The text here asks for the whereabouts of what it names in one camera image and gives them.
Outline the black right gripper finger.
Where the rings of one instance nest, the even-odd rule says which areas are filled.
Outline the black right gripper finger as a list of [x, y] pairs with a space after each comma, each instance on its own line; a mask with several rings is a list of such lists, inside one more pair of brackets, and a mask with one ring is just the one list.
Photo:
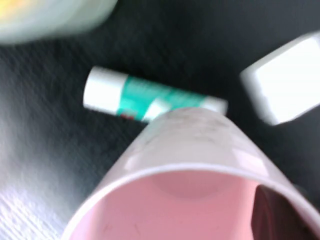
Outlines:
[[277, 192], [258, 185], [254, 198], [256, 240], [318, 240], [289, 201]]

